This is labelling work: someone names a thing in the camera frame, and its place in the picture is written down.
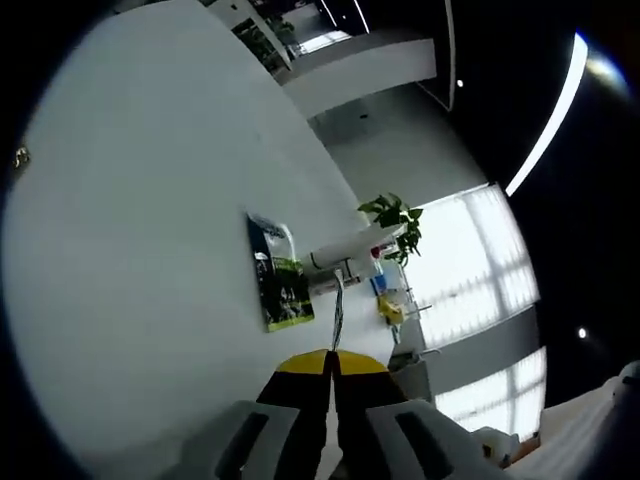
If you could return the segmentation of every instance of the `white table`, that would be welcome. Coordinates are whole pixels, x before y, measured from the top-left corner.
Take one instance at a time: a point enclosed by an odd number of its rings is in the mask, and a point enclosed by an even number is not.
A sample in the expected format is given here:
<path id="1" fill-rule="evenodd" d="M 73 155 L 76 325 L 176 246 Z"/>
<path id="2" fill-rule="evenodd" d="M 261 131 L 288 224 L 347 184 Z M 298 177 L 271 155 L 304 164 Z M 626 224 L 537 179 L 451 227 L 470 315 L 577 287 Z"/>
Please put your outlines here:
<path id="1" fill-rule="evenodd" d="M 142 478 L 141 456 L 157 466 L 173 440 L 255 398 L 281 361 L 329 346 L 332 295 L 313 322 L 265 333 L 243 212 L 287 223 L 302 254 L 365 225 L 355 196 L 197 2 L 99 25 L 26 145 L 3 232 L 10 327 L 43 413 L 93 472 L 119 458 Z M 346 295 L 342 346 L 391 354 L 367 284 Z"/>

